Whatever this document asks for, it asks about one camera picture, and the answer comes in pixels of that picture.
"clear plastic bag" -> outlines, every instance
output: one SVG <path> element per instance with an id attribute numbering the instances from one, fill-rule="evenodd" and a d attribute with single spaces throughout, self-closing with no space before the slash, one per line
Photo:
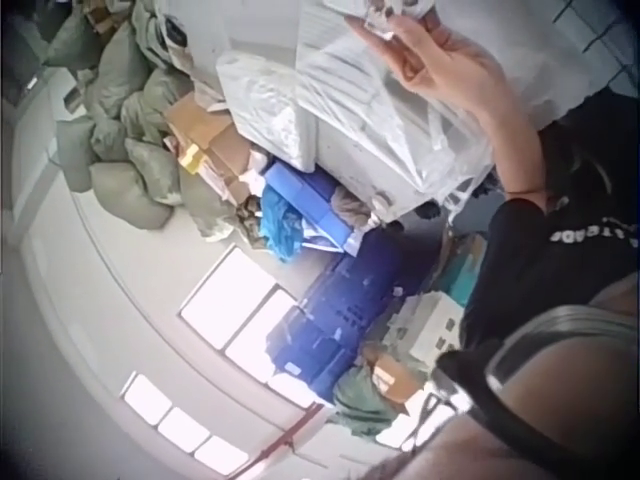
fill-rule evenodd
<path id="1" fill-rule="evenodd" d="M 439 202 L 465 180 L 486 175 L 489 156 L 465 155 L 483 141 L 469 116 L 407 92 L 348 30 L 345 9 L 337 12 L 336 3 L 302 5 L 296 62 L 300 104 Z"/>
<path id="2" fill-rule="evenodd" d="M 298 105 L 295 70 L 229 51 L 218 59 L 217 71 L 238 132 L 298 170 L 312 172 L 317 120 Z"/>

